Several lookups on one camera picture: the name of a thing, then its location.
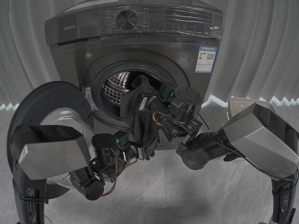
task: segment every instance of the label sticker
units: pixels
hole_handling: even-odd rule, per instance
[[[141,148],[138,148],[138,154],[139,154],[139,158],[140,158],[140,159],[143,159],[143,158],[142,158],[142,151],[141,151]]]
[[[142,102],[141,102],[139,110],[143,110],[146,102],[147,102],[147,97],[144,97],[143,100],[142,100]]]
[[[211,73],[217,47],[200,46],[195,73]]]
[[[97,1],[91,1],[91,2],[85,2],[85,3],[80,3],[76,6],[71,7],[70,9],[64,11],[68,12],[74,9],[78,9],[78,8],[83,8],[83,7],[89,7],[89,6],[93,6],[93,5],[98,5],[98,4],[103,4],[103,3],[109,3],[109,2],[118,2],[119,0],[97,0]]]

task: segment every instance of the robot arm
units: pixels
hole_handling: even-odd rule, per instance
[[[181,140],[176,153],[185,165],[198,170],[209,160],[224,155],[225,161],[244,158],[271,177],[273,215],[269,223],[290,224],[295,213],[293,203],[299,178],[299,133],[267,105],[253,103],[235,114],[223,128],[196,136],[202,125],[194,118],[200,95],[187,87],[170,92],[173,94],[169,109],[161,105],[163,95],[148,97],[145,107],[170,142]]]
[[[178,145],[176,153],[186,166],[198,170],[220,156],[226,155],[226,161],[243,157],[272,179],[274,205],[270,223],[292,222],[299,177],[299,134],[282,118],[254,103],[234,115],[223,128],[196,136],[202,126],[195,117],[202,101],[196,90],[164,83],[159,92],[141,95],[138,112],[152,114],[168,141]],[[11,142],[15,160],[13,185],[21,224],[32,220],[44,223],[46,178],[69,172],[73,187],[88,200],[96,200],[112,192],[117,177],[132,165],[131,159],[147,157],[145,146],[130,141],[129,133],[123,131],[93,136],[96,155],[92,160],[82,134],[66,126],[19,126]],[[114,182],[114,186],[103,194],[105,181]]]

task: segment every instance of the control knob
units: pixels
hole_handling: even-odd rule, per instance
[[[137,15],[131,10],[123,10],[116,17],[117,25],[124,30],[133,28],[137,23]]]

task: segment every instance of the qr code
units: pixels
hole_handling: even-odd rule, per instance
[[[213,60],[215,53],[208,53],[207,54],[207,60]]]

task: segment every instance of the aux logo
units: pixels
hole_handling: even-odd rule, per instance
[[[67,27],[64,28],[64,30],[70,30],[72,28],[75,28],[75,25],[67,26]]]

